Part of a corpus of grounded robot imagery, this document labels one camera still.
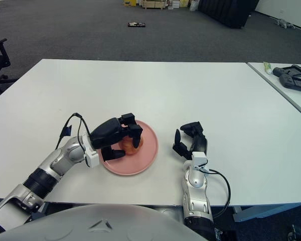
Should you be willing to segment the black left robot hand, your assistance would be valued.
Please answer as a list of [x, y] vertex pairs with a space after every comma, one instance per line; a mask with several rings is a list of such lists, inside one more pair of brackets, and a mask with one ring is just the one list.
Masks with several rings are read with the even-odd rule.
[[132, 145], [138, 148], [143, 129], [135, 121], [132, 113], [119, 118], [111, 118], [90, 133], [90, 141], [94, 149], [101, 150], [104, 161], [114, 160], [125, 156], [124, 150], [114, 150], [111, 146], [119, 143], [125, 137], [132, 138]]

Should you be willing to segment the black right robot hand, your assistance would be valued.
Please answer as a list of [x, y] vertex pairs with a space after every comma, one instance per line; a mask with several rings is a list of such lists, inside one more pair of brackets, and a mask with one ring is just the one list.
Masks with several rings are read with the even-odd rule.
[[192, 122], [182, 125], [180, 130], [192, 138], [192, 144], [188, 149], [187, 146], [181, 142], [180, 131], [176, 129], [173, 150], [177, 154], [179, 154], [181, 157], [184, 157], [186, 160], [192, 159], [193, 152], [203, 152], [207, 154], [207, 139], [203, 134], [203, 128], [200, 122]]

